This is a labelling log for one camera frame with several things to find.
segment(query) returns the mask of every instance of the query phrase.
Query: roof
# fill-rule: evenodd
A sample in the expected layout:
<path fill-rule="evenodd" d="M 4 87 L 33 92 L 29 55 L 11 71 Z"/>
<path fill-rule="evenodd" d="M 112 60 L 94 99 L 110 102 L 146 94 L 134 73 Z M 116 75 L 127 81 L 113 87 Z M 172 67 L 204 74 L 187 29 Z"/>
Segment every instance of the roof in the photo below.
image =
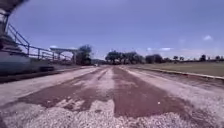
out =
<path fill-rule="evenodd" d="M 28 0 L 0 0 L 0 9 L 11 13 L 15 8 L 26 1 Z"/>

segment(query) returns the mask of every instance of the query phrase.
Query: road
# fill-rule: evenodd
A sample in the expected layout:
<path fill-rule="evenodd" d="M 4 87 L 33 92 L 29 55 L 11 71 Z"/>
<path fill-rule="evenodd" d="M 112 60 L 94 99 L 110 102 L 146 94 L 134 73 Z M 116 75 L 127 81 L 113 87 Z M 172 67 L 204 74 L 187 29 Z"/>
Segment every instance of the road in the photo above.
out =
<path fill-rule="evenodd" d="M 224 127 L 221 85 L 96 67 L 0 85 L 0 128 Z"/>

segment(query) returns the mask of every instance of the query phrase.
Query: metal railing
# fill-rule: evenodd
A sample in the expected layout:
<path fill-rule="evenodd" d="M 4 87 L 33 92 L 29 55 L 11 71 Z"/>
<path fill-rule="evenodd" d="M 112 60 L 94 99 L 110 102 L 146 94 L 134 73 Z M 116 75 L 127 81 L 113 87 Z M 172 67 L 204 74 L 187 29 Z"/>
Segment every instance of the metal railing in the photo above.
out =
<path fill-rule="evenodd" d="M 6 33 L 12 38 L 15 44 L 17 44 L 21 48 L 23 53 L 28 57 L 36 58 L 38 60 L 72 61 L 72 57 L 65 56 L 63 54 L 57 54 L 47 49 L 31 46 L 30 43 L 9 23 L 6 27 Z"/>

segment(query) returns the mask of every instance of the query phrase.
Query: blue sky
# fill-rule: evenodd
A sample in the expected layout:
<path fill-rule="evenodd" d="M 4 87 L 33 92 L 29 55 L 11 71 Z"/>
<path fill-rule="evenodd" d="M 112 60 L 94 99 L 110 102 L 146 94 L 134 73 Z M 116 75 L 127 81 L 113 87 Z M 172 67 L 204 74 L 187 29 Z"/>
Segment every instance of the blue sky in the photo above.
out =
<path fill-rule="evenodd" d="M 30 0 L 10 22 L 32 45 L 186 58 L 224 55 L 223 0 Z"/>

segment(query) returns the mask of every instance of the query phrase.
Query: grassy field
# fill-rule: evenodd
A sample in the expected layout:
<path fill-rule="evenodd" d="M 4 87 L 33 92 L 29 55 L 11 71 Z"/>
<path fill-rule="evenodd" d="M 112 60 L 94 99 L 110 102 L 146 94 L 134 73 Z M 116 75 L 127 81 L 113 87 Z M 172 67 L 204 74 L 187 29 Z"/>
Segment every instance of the grassy field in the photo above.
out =
<path fill-rule="evenodd" d="M 145 64 L 138 67 L 190 72 L 224 77 L 224 63 Z"/>

